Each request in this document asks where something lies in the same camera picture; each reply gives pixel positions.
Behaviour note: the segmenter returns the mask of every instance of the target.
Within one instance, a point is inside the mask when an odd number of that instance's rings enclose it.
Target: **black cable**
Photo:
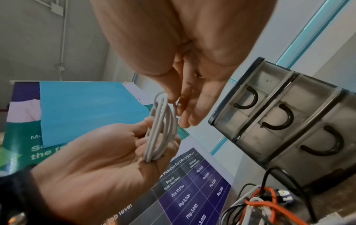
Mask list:
[[[236,213],[236,215],[235,215],[234,218],[233,218],[233,224],[237,224],[237,222],[240,220],[241,213],[242,213],[242,211],[245,209],[245,207],[242,207],[242,208]]]
[[[242,192],[243,192],[243,190],[245,189],[245,187],[247,187],[247,186],[249,186],[249,185],[256,186],[256,184],[254,184],[254,183],[247,183],[247,184],[245,184],[245,185],[241,188],[240,192],[238,193],[238,195],[237,195],[237,200],[240,198],[240,195],[242,194]]]
[[[262,196],[265,192],[265,185],[266,185],[266,181],[267,181],[267,178],[268,178],[268,175],[273,171],[273,170],[277,170],[277,171],[280,171],[281,173],[283,173],[289,180],[290,182],[295,186],[295,188],[298,190],[298,192],[300,193],[303,201],[304,201],[304,204],[305,206],[307,207],[308,211],[309,211],[309,215],[310,215],[310,218],[312,220],[313,223],[317,223],[318,220],[316,218],[316,215],[315,215],[315,212],[314,212],[314,209],[313,209],[313,206],[309,200],[309,197],[307,196],[307,194],[303,191],[303,188],[299,185],[299,183],[289,174],[287,173],[285,170],[283,170],[282,168],[278,167],[278,166],[274,166],[274,167],[271,167],[271,168],[268,168],[266,170],[266,173],[264,174],[263,176],[263,180],[262,180],[262,184],[261,184],[261,189],[260,189],[260,192],[258,194],[258,197]]]
[[[225,211],[223,212],[223,214],[221,215],[221,221],[220,221],[220,223],[223,222],[222,219],[224,218],[225,214],[227,214],[229,211],[231,211],[231,210],[234,211],[235,209],[237,209],[237,208],[239,208],[239,207],[241,207],[241,206],[245,206],[245,205],[246,205],[246,204],[243,203],[243,204],[239,204],[239,205],[232,206],[232,207],[228,208],[227,210],[225,210]]]
[[[255,212],[258,212],[258,214],[260,215],[260,217],[261,217],[267,224],[269,224],[269,225],[274,225],[274,223],[272,223],[272,222],[268,219],[267,216],[263,215],[262,212],[261,212],[259,209],[255,208]]]

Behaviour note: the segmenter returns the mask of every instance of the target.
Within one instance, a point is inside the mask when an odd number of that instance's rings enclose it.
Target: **green poster section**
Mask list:
[[[153,104],[146,105],[151,110]],[[178,128],[181,139],[189,136]],[[30,164],[39,164],[66,144],[42,148],[41,122],[7,123],[0,153],[0,171],[14,173]]]

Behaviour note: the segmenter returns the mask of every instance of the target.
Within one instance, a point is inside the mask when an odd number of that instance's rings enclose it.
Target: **blue paper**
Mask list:
[[[101,126],[138,123],[149,116],[117,82],[40,82],[43,147],[70,142]]]

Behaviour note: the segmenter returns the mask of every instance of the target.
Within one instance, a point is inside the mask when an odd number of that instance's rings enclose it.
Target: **hand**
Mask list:
[[[181,142],[176,136],[161,158],[142,161],[143,137],[152,123],[153,118],[146,118],[133,125],[98,128],[33,168],[52,212],[75,224],[100,223],[152,188]]]
[[[182,128],[209,113],[267,24],[276,0],[92,0],[121,58],[179,97]]]

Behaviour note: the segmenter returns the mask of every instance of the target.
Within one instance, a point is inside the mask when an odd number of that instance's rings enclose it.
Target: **coiled white cable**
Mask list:
[[[148,129],[147,149],[144,152],[143,160],[151,162],[159,159],[166,151],[168,143],[175,139],[178,129],[177,106],[173,103],[174,110],[171,111],[168,105],[168,95],[165,92],[159,92],[154,99],[150,116],[154,116],[152,129]],[[156,147],[160,132],[162,133],[162,142]]]

